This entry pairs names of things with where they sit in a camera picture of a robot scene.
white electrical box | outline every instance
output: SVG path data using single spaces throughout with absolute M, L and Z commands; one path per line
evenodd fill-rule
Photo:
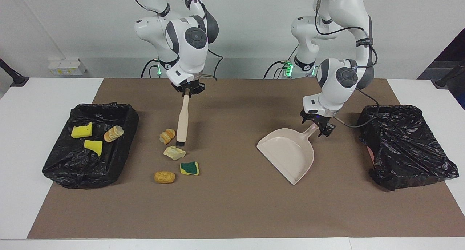
M 55 76 L 82 76 L 86 67 L 79 58 L 63 59 L 51 61 L 48 70 Z

brown table surface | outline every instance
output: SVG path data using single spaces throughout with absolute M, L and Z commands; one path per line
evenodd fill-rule
M 462 237 L 465 217 L 444 182 L 395 192 L 375 184 L 359 131 L 337 125 L 310 138 L 315 160 L 295 186 L 256 149 L 279 128 L 303 131 L 302 97 L 314 79 L 204 80 L 189 106 L 187 155 L 164 156 L 158 135 L 175 129 L 181 94 L 168 80 L 105 79 L 94 103 L 131 104 L 140 116 L 119 180 L 92 190 L 51 187 L 28 238 Z M 386 80 L 366 92 L 397 105 Z M 355 123 L 372 101 L 354 93 L 339 116 Z M 200 175 L 179 173 L 198 161 Z M 157 184 L 156 171 L 175 172 Z

gray circular joint cap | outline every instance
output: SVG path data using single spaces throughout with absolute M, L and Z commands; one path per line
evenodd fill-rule
M 206 45 L 206 33 L 200 28 L 189 28 L 184 34 L 184 38 L 196 49 L 202 49 Z
M 357 84 L 357 73 L 350 68 L 339 68 L 336 71 L 336 79 L 345 88 L 351 88 Z

black stand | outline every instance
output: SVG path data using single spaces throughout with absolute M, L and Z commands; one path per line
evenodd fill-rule
M 437 89 L 448 89 L 447 87 L 447 81 L 449 81 L 452 78 L 455 78 L 456 76 L 459 76 L 460 74 L 465 73 L 465 59 L 462 60 L 458 66 L 453 68 L 447 75 L 445 75 L 443 78 L 439 80 L 431 80 L 433 85 Z
M 20 73 L 10 68 L 10 66 L 8 66 L 1 58 L 0 67 L 3 68 L 3 70 L 11 76 L 11 78 L 13 78 L 13 83 L 10 86 L 23 86 L 29 80 L 28 76 L 22 76 Z

white table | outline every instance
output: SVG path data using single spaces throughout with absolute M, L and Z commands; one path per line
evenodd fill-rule
M 448 91 L 435 89 L 430 81 L 388 81 L 400 103 L 423 110 L 433 134 L 461 173 L 465 169 L 462 107 Z M 31 78 L 24 87 L 10 88 L 0 99 L 0 250 L 465 249 L 465 237 L 28 240 L 29 230 L 52 185 L 41 173 L 43 164 L 70 109 L 91 103 L 101 83 L 102 79 Z M 465 177 L 446 183 L 464 212 Z

